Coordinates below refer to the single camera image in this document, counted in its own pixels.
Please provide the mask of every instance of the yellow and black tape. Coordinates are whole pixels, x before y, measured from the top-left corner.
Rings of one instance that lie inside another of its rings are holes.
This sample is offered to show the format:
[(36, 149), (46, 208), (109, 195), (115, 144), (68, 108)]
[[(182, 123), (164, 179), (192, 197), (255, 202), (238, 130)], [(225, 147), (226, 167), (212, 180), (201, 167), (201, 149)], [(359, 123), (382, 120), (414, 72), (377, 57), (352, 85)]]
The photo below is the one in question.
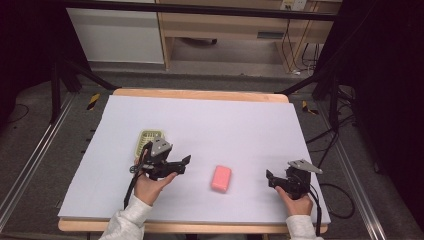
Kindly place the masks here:
[(318, 110), (315, 107), (308, 107), (308, 103), (306, 101), (302, 101), (302, 110), (304, 112), (312, 113), (314, 115), (318, 115), (319, 114)]
[(94, 105), (96, 105), (97, 100), (100, 98), (100, 93), (93, 94), (90, 99), (90, 103), (87, 106), (87, 110), (93, 110)]

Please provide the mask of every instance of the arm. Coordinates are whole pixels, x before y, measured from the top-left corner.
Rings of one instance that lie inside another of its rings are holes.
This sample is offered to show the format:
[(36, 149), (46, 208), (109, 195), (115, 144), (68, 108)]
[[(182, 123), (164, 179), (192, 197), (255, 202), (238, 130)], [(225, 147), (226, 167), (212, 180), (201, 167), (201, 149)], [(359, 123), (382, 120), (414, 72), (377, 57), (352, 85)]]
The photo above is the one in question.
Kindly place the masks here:
[(115, 213), (100, 239), (143, 239), (144, 221), (152, 210), (153, 203), (162, 189), (176, 176), (176, 173), (172, 173), (160, 181), (153, 181), (144, 174), (140, 175), (127, 208)]
[(312, 225), (311, 212), (312, 200), (307, 194), (298, 200), (292, 200), (289, 195), (279, 186), (275, 187), (278, 195), (285, 203), (289, 217), (286, 220), (287, 227), (292, 240), (322, 240), (323, 238), (315, 235), (315, 229)]

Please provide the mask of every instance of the white sleeve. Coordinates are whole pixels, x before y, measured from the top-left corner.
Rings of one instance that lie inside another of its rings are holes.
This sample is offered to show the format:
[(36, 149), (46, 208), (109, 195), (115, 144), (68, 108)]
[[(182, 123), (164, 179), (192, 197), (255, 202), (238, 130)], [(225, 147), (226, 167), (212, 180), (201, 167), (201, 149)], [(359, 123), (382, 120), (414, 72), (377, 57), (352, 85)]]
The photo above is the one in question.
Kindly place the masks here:
[(151, 210), (151, 206), (132, 195), (127, 208), (116, 212), (110, 219), (107, 229), (100, 239), (143, 239), (144, 221)]
[(312, 225), (311, 216), (294, 215), (286, 220), (287, 227), (292, 240), (323, 240), (315, 235), (315, 228)]

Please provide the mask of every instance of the white wall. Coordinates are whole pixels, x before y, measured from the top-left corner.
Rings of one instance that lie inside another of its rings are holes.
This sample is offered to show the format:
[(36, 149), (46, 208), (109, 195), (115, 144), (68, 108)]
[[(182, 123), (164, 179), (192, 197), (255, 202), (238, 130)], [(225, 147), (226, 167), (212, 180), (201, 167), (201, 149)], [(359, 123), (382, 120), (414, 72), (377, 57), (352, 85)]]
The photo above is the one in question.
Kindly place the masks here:
[(91, 9), (68, 9), (68, 13), (88, 61), (164, 64), (156, 13)]

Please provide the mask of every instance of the pink object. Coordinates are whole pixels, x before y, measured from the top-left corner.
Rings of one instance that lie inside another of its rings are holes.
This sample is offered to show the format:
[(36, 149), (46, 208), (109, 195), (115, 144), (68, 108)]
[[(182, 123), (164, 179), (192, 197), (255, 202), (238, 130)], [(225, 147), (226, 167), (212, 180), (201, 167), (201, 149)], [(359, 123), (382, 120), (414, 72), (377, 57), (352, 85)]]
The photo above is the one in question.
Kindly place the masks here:
[(220, 192), (226, 192), (230, 183), (231, 169), (224, 166), (216, 166), (211, 187)]

